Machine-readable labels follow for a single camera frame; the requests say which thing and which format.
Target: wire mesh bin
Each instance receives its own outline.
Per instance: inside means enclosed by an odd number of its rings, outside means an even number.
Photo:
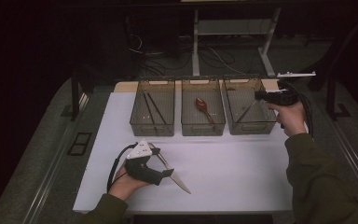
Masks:
[[[225,124],[219,78],[182,77],[182,135],[222,135]]]
[[[130,124],[135,136],[173,136],[174,77],[141,77]]]
[[[255,91],[264,91],[261,79],[246,75],[225,75],[223,99],[229,132],[269,134],[276,122],[273,110],[264,100],[255,99]]]

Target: black cable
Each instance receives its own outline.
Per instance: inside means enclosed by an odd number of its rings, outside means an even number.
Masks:
[[[200,59],[204,62],[204,63],[206,63],[208,66],[210,66],[210,67],[212,67],[212,68],[227,68],[226,66],[215,66],[215,65],[212,65],[212,64],[210,64],[210,63],[208,63],[205,59],[204,59],[204,57],[205,58],[209,58],[209,59],[211,59],[210,57],[208,57],[208,56],[206,56],[205,54],[203,54],[203,53],[201,53],[200,51],[199,51],[199,57],[200,57]]]
[[[153,65],[150,65],[150,64],[146,64],[146,63],[154,63],[154,64],[156,64],[157,66],[153,66]],[[145,64],[147,65],[147,66],[150,66],[150,67],[157,67],[157,68],[162,68],[162,69],[164,69],[164,72],[165,72],[165,70],[167,70],[167,67],[165,67],[164,65],[162,65],[161,63],[158,63],[158,62],[155,62],[155,61],[152,61],[152,60],[148,60],[148,61],[145,61]]]
[[[107,179],[106,192],[109,192],[110,188],[115,183],[115,182],[112,183],[112,180],[113,180],[113,177],[115,176],[118,162],[120,161],[121,156],[124,154],[125,151],[127,151],[127,149],[135,148],[136,145],[138,145],[138,143],[124,147],[124,149],[121,150],[120,154],[118,154],[117,158],[115,159],[115,162],[113,163],[112,169],[110,170],[109,177]]]
[[[185,46],[182,46],[179,48],[179,54],[187,53],[193,51],[193,44],[186,44]]]
[[[191,54],[188,55],[184,64],[180,65],[179,67],[175,67],[175,68],[166,67],[166,66],[162,65],[161,63],[155,62],[153,60],[149,60],[148,62],[155,63],[158,66],[160,66],[161,68],[166,69],[166,70],[179,70],[179,69],[186,67],[188,65],[188,63],[190,62],[190,59],[191,59]]]
[[[218,54],[217,54],[216,50],[214,50],[214,49],[212,49],[211,47],[209,47],[208,44],[206,44],[206,43],[205,43],[205,46],[200,46],[200,47],[201,47],[201,48],[206,48],[206,49],[208,50],[208,52],[211,53],[211,54],[216,58],[215,60],[216,60],[217,62],[225,63],[225,64],[233,64],[233,63],[235,63],[235,57],[232,56],[232,54],[228,53],[226,50],[220,49],[220,51],[224,52],[226,55],[228,55],[228,57],[230,57],[230,58],[232,59],[232,62],[227,62],[223,57],[220,57],[220,55],[217,56]]]
[[[113,182],[112,185],[114,185],[121,177],[123,177],[124,175],[126,175],[127,172],[124,172],[124,174],[120,175],[118,178],[116,178]]]
[[[140,67],[143,68],[145,71],[148,71],[148,72],[154,74],[154,76],[156,76],[156,77],[164,76],[164,74],[161,71],[159,71],[157,68],[155,68],[153,66],[143,63],[143,64],[140,64]]]
[[[160,65],[150,65],[150,64],[147,64],[148,62],[150,62],[150,61],[145,62],[145,66],[147,66],[149,68],[152,68],[152,69],[154,69],[156,71],[159,71],[162,75],[165,75],[167,73],[167,71],[166,71],[167,68],[165,66],[163,66],[162,64],[160,64]]]
[[[216,62],[216,63],[222,63],[222,64],[224,64],[225,61],[221,61],[221,60],[216,56],[216,54],[212,54],[213,57],[211,57],[211,56],[208,56],[207,54],[203,53],[202,51],[199,51],[199,56],[200,56],[200,55],[201,55],[201,57],[202,57],[202,60],[203,60],[206,64],[208,64],[209,66],[211,66],[211,67],[214,67],[214,68],[227,68],[226,66],[219,67],[219,66],[211,65],[211,64],[209,64],[209,63],[207,63],[207,62],[205,61],[204,58],[207,58],[207,59],[209,59],[209,60],[211,60],[211,61],[214,61],[214,62]]]
[[[310,99],[304,94],[300,94],[300,101],[305,109],[306,123],[308,125],[308,133],[313,137],[313,120],[312,120],[312,109],[310,108]]]
[[[156,73],[155,71],[149,69],[149,68],[146,68],[144,67],[144,70],[145,70],[145,76],[150,76],[149,74],[151,74],[152,76],[155,76],[155,77],[159,77],[160,74]]]

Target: cable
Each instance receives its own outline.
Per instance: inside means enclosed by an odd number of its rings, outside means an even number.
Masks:
[[[149,62],[155,63],[156,65],[146,64],[146,63],[149,63]],[[165,67],[165,66],[162,65],[161,63],[156,63],[156,62],[150,61],[150,60],[149,60],[149,61],[145,61],[145,65],[146,65],[147,67],[152,67],[152,68],[154,68],[154,69],[156,69],[156,70],[159,70],[159,68],[161,68],[164,74],[166,73],[165,70],[167,70],[167,67]]]
[[[310,108],[310,99],[306,97],[304,94],[300,94],[300,101],[304,106],[305,115],[306,115],[306,123],[308,125],[308,133],[311,137],[313,137],[313,120],[312,120],[312,110]]]
[[[139,51],[139,50],[136,50],[136,49],[129,49],[130,51],[132,52],[135,52],[135,53],[140,53],[140,54],[144,54],[143,52]]]
[[[203,54],[201,51],[199,51],[199,57],[200,57],[200,59],[204,62],[204,63],[206,63],[208,66],[210,66],[210,67],[212,67],[212,68],[226,68],[225,66],[215,66],[215,65],[213,65],[213,64],[211,64],[211,63],[208,63],[205,59],[204,59],[204,57],[205,58],[208,58],[208,59],[211,59],[210,57],[208,57],[208,56],[206,56],[205,54]]]
[[[141,68],[143,68],[145,71],[148,71],[150,73],[152,73],[154,76],[156,77],[161,77],[164,76],[157,68],[152,67],[152,66],[148,66],[146,64],[141,64],[140,65]]]
[[[202,46],[203,48],[206,48],[206,49],[212,49],[211,47],[209,47],[207,44],[205,44],[205,46]],[[233,63],[235,63],[235,57],[234,56],[232,56],[232,54],[230,54],[230,53],[228,53],[226,50],[223,50],[223,49],[220,49],[220,51],[222,51],[222,52],[224,52],[228,57],[230,57],[231,58],[231,62],[227,62],[227,60],[224,60],[222,57],[221,57],[221,59],[226,63],[226,64],[233,64]]]
[[[179,70],[179,69],[182,69],[182,68],[186,67],[188,65],[188,63],[190,62],[190,59],[191,59],[191,54],[188,55],[188,57],[187,57],[187,59],[186,59],[184,64],[180,65],[179,67],[175,67],[175,68],[166,67],[166,66],[162,65],[161,63],[155,62],[153,60],[149,60],[148,62],[155,63],[155,64],[157,64],[158,66],[160,66],[163,69]]]
[[[138,35],[133,35],[133,36],[138,37],[138,39],[139,39],[139,42],[140,42],[140,43],[139,43],[139,46],[138,46],[138,48],[137,48],[137,49],[140,49],[140,48],[142,47],[142,44],[143,44],[141,37],[140,37],[140,36],[138,36]]]
[[[122,174],[122,175],[120,175],[118,178],[116,178],[116,179],[113,181],[112,185],[114,185],[121,177],[123,177],[123,176],[126,175],[126,174],[127,174],[127,172],[124,172],[124,174]]]
[[[209,48],[209,47],[207,47],[207,48],[210,49],[210,50],[220,59],[220,61],[221,61],[228,69],[230,69],[230,70],[232,70],[232,71],[234,71],[234,72],[238,72],[238,73],[240,73],[240,74],[246,75],[246,74],[244,74],[243,72],[238,71],[238,70],[236,70],[236,69],[234,69],[234,68],[228,66],[228,64],[225,63],[225,61],[216,53],[216,51],[214,51],[214,49],[211,49],[211,48]]]
[[[116,173],[116,169],[118,166],[118,162],[120,161],[121,156],[124,154],[125,151],[127,151],[129,148],[135,148],[136,145],[138,145],[138,143],[135,143],[133,145],[129,145],[127,147],[124,147],[123,150],[121,150],[120,154],[118,154],[117,158],[115,159],[115,162],[113,163],[112,169],[110,170],[110,174],[109,177],[107,179],[107,185],[106,185],[106,192],[108,192],[110,190],[110,188],[112,187],[112,185],[115,183],[112,183],[113,177]]]
[[[147,70],[149,70],[149,71],[156,71],[156,74],[158,75],[158,76],[165,76],[165,70],[164,71],[160,71],[160,70],[158,70],[157,69],[157,67],[156,66],[151,66],[151,65],[148,65],[148,64],[144,64],[144,66],[145,66],[145,68],[147,69]]]

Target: person's left hand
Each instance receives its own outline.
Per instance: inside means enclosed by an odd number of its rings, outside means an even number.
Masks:
[[[109,194],[126,201],[137,189],[150,185],[142,180],[137,180],[127,174],[124,163],[116,172],[114,184],[109,190]]]

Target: hand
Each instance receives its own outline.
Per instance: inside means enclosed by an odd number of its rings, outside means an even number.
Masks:
[[[304,125],[305,110],[301,102],[288,106],[267,103],[267,107],[278,111],[277,122],[283,124],[287,136],[307,132]]]
[[[109,190],[109,194],[126,201],[137,189],[150,185],[141,180],[134,179],[127,174],[124,163],[116,172],[114,184]]]

